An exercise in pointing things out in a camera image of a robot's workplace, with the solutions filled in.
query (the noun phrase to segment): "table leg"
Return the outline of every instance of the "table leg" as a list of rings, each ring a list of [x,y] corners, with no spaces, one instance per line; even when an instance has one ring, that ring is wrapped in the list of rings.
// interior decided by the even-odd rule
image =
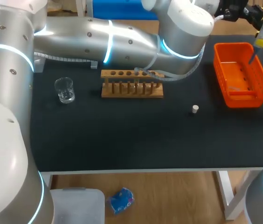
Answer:
[[[216,172],[217,179],[220,185],[222,200],[224,203],[224,213],[226,220],[235,220],[243,211],[246,190],[250,183],[260,172],[260,170],[248,171],[242,179],[242,182],[239,184],[238,188],[236,188],[235,195],[233,194],[228,172]]]
[[[86,0],[76,0],[77,15],[79,17],[85,16]]]
[[[41,175],[42,175],[43,181],[46,183],[48,189],[51,189],[53,175],[46,174],[46,173],[41,173]]]

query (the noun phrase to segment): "black tabletop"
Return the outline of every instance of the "black tabletop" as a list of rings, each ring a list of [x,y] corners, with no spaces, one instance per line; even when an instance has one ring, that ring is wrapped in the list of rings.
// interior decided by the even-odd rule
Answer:
[[[229,109],[213,67],[215,43],[253,40],[211,36],[196,72],[164,83],[164,99],[101,98],[101,69],[47,60],[35,74],[31,116],[39,170],[263,167],[263,105]],[[258,56],[263,64],[263,51]],[[54,90],[60,77],[74,81],[69,105]]]

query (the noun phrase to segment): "white cylinder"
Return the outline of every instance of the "white cylinder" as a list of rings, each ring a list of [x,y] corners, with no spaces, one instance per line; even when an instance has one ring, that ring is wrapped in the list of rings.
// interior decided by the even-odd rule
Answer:
[[[197,105],[194,105],[192,108],[192,113],[197,113],[199,107]]]

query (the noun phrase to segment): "orange basket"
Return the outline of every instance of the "orange basket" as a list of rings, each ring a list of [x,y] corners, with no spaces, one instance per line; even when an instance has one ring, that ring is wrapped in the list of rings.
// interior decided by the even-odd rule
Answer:
[[[217,43],[214,67],[226,105],[231,108],[263,104],[263,67],[258,56],[249,64],[249,43]]]

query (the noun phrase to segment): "white table frame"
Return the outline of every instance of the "white table frame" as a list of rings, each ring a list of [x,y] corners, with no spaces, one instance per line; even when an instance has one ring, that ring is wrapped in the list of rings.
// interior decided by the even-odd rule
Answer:
[[[53,175],[72,174],[115,174],[115,173],[155,173],[155,172],[204,172],[215,171],[220,185],[221,197],[224,203],[224,214],[226,220],[235,220],[244,209],[245,193],[263,168],[206,168],[206,169],[128,169],[128,170],[88,170],[88,171],[64,171],[64,172],[41,172],[42,177],[51,188]],[[247,170],[246,175],[236,187],[236,194],[233,194],[228,171]]]

